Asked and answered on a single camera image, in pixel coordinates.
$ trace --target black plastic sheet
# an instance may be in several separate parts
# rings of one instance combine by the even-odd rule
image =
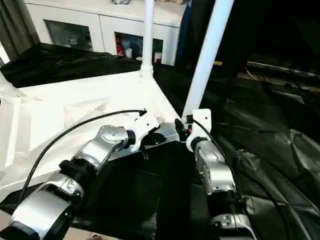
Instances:
[[[24,87],[136,71],[140,64],[40,44],[1,71]],[[156,65],[154,78],[181,114],[192,73]],[[212,111],[212,134],[263,240],[285,240],[286,228],[291,240],[319,239],[319,103],[317,93],[299,88],[221,77],[208,82],[201,108]],[[206,239],[209,214],[192,154],[177,142],[147,153],[149,160],[137,153],[107,165],[74,226],[121,239]],[[1,209],[12,213],[18,194]]]

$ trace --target red object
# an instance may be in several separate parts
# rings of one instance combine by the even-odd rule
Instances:
[[[119,36],[115,36],[115,44],[116,44],[116,54],[118,56],[123,56],[124,55],[124,49],[121,46],[121,42],[120,42],[120,37]]]

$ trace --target floor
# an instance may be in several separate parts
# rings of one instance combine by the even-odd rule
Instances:
[[[11,215],[0,210],[0,230],[8,226],[10,217]],[[70,228],[64,240],[87,240],[90,238],[92,240],[117,240],[116,238],[110,237],[110,236],[100,236],[99,238],[99,237],[94,237],[95,235],[97,234],[94,232],[84,231],[76,228]]]

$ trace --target white pipe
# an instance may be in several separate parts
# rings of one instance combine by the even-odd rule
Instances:
[[[182,117],[198,109],[224,34],[234,0],[215,0]]]
[[[141,75],[152,75],[152,48],[155,0],[145,0],[144,36],[142,48]]]
[[[0,98],[13,96],[15,92],[15,87],[6,80],[5,76],[0,71]]]

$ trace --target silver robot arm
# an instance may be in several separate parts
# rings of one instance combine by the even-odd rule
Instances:
[[[60,172],[38,187],[14,211],[0,240],[62,240],[76,210],[101,168],[114,152],[139,149],[141,141],[159,123],[145,113],[131,130],[104,125],[71,160],[60,163]]]
[[[244,212],[246,206],[239,202],[235,180],[224,155],[194,122],[196,120],[210,132],[211,111],[197,109],[188,118],[192,128],[186,146],[194,152],[196,168],[207,195],[212,236],[221,240],[257,240],[249,217]]]

